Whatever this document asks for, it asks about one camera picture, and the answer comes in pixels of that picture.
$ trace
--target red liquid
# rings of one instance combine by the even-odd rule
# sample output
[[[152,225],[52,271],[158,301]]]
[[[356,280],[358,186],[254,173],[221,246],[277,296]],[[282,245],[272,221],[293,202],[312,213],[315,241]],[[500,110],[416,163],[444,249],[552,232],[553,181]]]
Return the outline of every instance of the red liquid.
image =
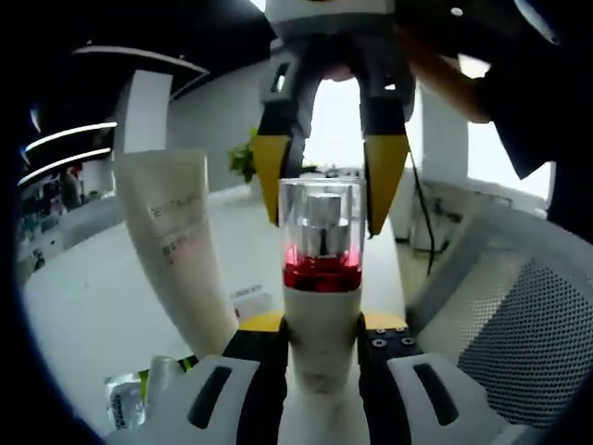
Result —
[[[360,253],[349,251],[334,258],[301,255],[295,246],[285,254],[284,285],[308,292],[349,292],[360,287]]]

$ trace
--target black sleeve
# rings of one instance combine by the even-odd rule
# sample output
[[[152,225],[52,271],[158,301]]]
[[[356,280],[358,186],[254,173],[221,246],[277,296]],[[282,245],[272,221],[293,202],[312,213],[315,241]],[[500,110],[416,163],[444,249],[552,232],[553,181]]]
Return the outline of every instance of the black sleeve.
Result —
[[[545,71],[529,57],[493,64],[477,81],[478,100],[495,123],[517,175],[524,177],[553,160],[556,97]]]

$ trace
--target window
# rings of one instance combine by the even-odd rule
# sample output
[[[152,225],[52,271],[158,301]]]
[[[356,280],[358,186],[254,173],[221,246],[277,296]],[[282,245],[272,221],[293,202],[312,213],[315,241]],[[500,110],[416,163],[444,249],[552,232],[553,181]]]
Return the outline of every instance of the window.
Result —
[[[472,57],[460,56],[461,71],[472,78],[483,77],[489,65]],[[551,166],[542,165],[522,181],[500,142],[494,123],[468,123],[468,176],[497,183],[537,197],[549,198]]]
[[[406,124],[410,148],[418,168],[422,164],[422,100],[416,89],[414,114]],[[305,158],[318,166],[359,168],[364,164],[360,128],[360,89],[356,79],[322,81],[313,107],[311,136]],[[408,157],[406,166],[411,167]]]

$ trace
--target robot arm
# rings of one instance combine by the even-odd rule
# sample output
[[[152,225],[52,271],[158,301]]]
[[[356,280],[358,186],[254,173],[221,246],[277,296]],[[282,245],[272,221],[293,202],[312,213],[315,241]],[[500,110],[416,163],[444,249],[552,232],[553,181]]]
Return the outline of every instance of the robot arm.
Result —
[[[372,445],[513,445],[511,426],[486,390],[438,354],[422,354],[406,324],[360,315],[359,389]],[[281,313],[242,325],[222,357],[208,356],[163,393],[153,417],[107,438],[109,445],[276,445],[286,397],[288,329]]]
[[[251,146],[271,223],[278,223],[279,179],[300,174],[319,84],[347,65],[360,84],[369,231],[381,232],[410,151],[404,123],[415,90],[393,35],[394,10],[394,0],[268,1],[266,17],[278,40]]]

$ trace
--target white pillar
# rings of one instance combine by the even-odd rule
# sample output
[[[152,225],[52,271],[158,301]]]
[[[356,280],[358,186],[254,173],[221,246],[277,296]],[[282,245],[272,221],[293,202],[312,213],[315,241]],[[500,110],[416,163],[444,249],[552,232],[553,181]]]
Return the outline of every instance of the white pillar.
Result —
[[[167,111],[173,76],[137,70],[121,92],[113,151],[134,153],[167,147]]]
[[[423,94],[422,178],[465,184],[468,166],[468,121],[435,93]]]

